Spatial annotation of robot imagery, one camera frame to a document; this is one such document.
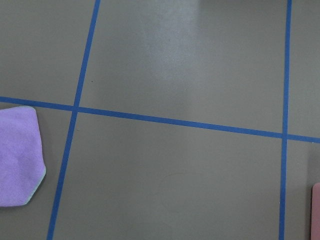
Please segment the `pink plastic tray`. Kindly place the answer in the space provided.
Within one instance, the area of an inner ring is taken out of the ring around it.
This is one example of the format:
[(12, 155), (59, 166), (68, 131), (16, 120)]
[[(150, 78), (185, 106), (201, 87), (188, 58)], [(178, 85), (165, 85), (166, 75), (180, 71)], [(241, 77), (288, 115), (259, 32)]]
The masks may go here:
[(312, 187), (311, 240), (320, 240), (320, 183)]

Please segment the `purple cloth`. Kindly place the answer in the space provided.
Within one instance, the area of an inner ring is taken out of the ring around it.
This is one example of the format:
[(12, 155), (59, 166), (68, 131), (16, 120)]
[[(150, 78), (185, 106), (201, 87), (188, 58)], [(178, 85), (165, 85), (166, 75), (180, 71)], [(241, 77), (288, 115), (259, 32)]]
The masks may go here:
[(37, 112), (30, 106), (0, 111), (0, 206), (26, 205), (46, 175)]

